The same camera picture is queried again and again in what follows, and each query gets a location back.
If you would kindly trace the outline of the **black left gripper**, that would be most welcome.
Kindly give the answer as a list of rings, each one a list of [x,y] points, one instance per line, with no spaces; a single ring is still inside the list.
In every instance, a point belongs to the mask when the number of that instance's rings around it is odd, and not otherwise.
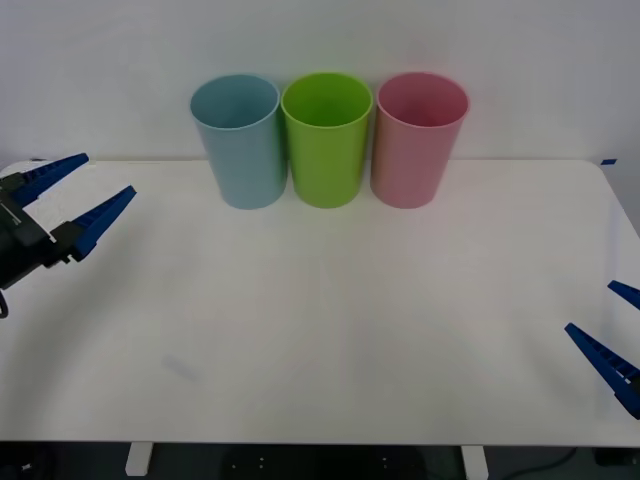
[[[100,237],[115,222],[136,195],[127,186],[108,200],[66,221],[49,234],[25,211],[50,187],[89,161],[86,153],[76,154],[38,168],[1,179],[1,288],[8,289],[41,265],[51,268],[70,259],[80,262],[96,247]]]

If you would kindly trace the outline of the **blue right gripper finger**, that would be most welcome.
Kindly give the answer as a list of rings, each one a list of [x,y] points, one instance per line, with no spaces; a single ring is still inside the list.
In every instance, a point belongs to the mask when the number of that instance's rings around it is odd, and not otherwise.
[[[564,330],[613,391],[618,402],[638,420],[639,369],[573,323],[567,324]]]
[[[612,292],[616,293],[618,296],[623,298],[628,303],[630,303],[636,309],[640,309],[640,290],[639,289],[615,280],[611,281],[607,285],[607,288]]]

